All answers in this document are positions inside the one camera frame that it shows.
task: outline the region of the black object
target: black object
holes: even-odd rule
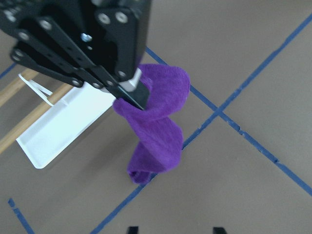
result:
[[[214,234],[227,234],[224,228],[216,228],[214,227]]]
[[[106,87],[144,109],[139,82],[126,91],[145,50],[151,0],[0,0],[0,29],[18,42],[11,59],[62,82]]]
[[[138,234],[138,227],[129,227],[127,234]]]

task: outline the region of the gray floor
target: gray floor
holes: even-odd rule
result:
[[[113,110],[42,170],[14,143],[0,155],[0,233],[311,234],[311,13],[307,0],[155,0],[148,47],[194,87],[172,116],[187,144],[180,165],[146,187],[131,183],[138,138]],[[0,40],[2,72],[14,41]],[[0,137],[40,102],[23,88],[0,110]]]

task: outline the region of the wooden stick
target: wooden stick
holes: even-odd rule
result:
[[[63,84],[48,98],[48,100],[52,104],[55,104],[72,88],[73,87],[69,84]],[[4,138],[0,140],[0,154],[50,108],[51,106],[49,104],[43,102],[19,122]]]
[[[33,79],[38,72],[31,70],[29,68],[25,69],[21,75],[26,80]],[[25,82],[19,77],[15,78],[11,83],[9,83],[3,90],[0,91],[0,107],[5,104],[11,97],[13,97],[22,87],[25,86]]]

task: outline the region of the blue tape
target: blue tape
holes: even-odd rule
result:
[[[11,66],[9,66],[7,69],[5,69],[5,70],[0,74],[0,79],[3,78],[6,74],[8,74],[15,66],[16,66],[16,63],[12,63]]]
[[[312,196],[312,188],[306,184],[302,179],[300,179],[294,172],[292,172],[288,167],[279,162],[276,163],[276,166],[281,169],[286,175],[289,176],[296,184],[298,184],[304,191],[306,191],[310,196]]]
[[[10,207],[12,208],[12,210],[14,211],[16,217],[19,219],[20,223],[23,225],[24,229],[27,231],[27,233],[28,234],[35,234],[35,232],[32,230],[32,228],[28,224],[27,220],[25,219],[25,217],[23,216],[23,214],[19,210],[19,208],[15,207],[14,200],[12,198],[10,198],[8,200],[8,203],[9,203]]]
[[[150,48],[146,47],[145,51],[153,58],[155,59],[156,62],[158,62],[159,64],[164,64],[164,65],[168,65],[164,60],[162,60],[157,54],[154,53],[153,50],[151,50]]]
[[[292,41],[295,37],[312,21],[312,14],[309,15],[284,41],[284,43],[275,51],[273,51],[258,67],[250,74],[250,76],[237,88],[226,101],[216,110],[219,114],[229,106],[229,104],[237,98],[237,96],[253,81],[273,60],[276,56]]]
[[[222,117],[225,121],[228,122],[238,133],[243,135],[245,139],[250,142],[253,146],[255,146],[262,154],[264,154],[270,161],[275,163],[279,168],[283,168],[283,171],[292,178],[299,186],[301,186],[305,191],[311,194],[310,187],[304,183],[299,177],[297,177],[294,173],[290,173],[291,171],[287,167],[282,167],[282,164],[278,163],[278,159],[273,156],[268,150],[266,150],[263,146],[261,146],[254,138],[252,138],[247,132],[244,132],[240,129],[240,127],[231,120],[227,115],[223,113],[224,109],[245,89],[252,80],[254,80],[269,64],[272,60],[307,26],[312,20],[312,14],[305,19],[295,30],[293,33],[287,37],[285,42],[274,52],[272,52],[261,64],[260,66],[242,83],[242,85],[234,91],[226,101],[217,108],[211,101],[209,101],[204,95],[202,95],[195,87],[191,86],[190,91],[194,93],[201,101],[203,101],[208,107],[214,110],[214,113],[198,128],[191,136],[189,136],[184,144],[183,150],[197,137],[199,134],[207,127],[212,121],[217,117]],[[167,65],[167,63],[162,60],[157,54],[155,54],[150,48],[146,47],[146,52],[159,64]],[[120,203],[92,232],[91,234],[99,233],[127,204],[129,204],[142,190],[146,185],[139,185],[122,203]]]

